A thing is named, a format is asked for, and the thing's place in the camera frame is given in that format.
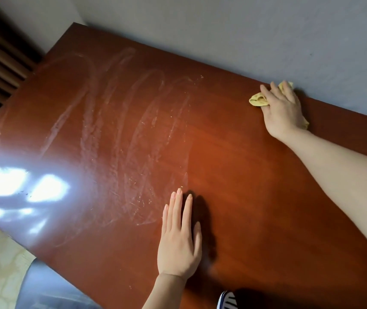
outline wood grain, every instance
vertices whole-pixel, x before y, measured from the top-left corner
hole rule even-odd
[[[138,309],[182,187],[204,241],[181,308],[225,289],[251,308],[367,307],[367,240],[269,136],[248,103],[259,84],[72,25],[0,109],[0,166],[30,173],[0,197],[0,228],[104,308]],[[367,154],[367,116],[302,103],[313,133]],[[70,188],[34,203],[45,174]]]

